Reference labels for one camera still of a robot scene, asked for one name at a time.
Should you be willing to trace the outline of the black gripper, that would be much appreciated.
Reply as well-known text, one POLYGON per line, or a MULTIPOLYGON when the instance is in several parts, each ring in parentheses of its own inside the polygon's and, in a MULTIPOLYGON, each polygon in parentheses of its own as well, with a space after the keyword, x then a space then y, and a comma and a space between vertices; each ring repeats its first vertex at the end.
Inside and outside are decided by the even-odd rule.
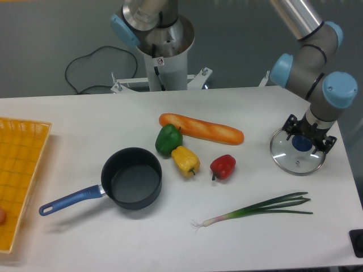
POLYGON ((309 139, 314 146, 312 154, 317 152, 328 154, 337 141, 336 137, 326 136, 328 129, 319 129, 317 123, 311 125, 305 118, 299 121, 293 114, 285 121, 282 131, 286 132, 287 141, 292 135, 299 134, 309 139))

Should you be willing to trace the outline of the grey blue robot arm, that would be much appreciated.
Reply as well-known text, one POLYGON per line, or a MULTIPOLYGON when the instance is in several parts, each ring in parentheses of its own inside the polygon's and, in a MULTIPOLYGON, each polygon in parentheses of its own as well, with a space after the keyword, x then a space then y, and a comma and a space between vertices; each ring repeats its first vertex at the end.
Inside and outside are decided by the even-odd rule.
MULTIPOLYGON (((283 54, 277 60, 270 79, 310 103, 302 119, 290 116, 282 129, 296 150, 328 153, 336 138, 327 132, 358 89, 347 73, 322 73, 339 49, 343 32, 337 24, 323 21, 308 1, 272 1, 272 6, 301 47, 296 55, 283 54)), ((196 84, 187 79, 194 29, 179 15, 177 1, 125 1, 110 25, 124 44, 144 55, 151 91, 184 90, 196 84)))

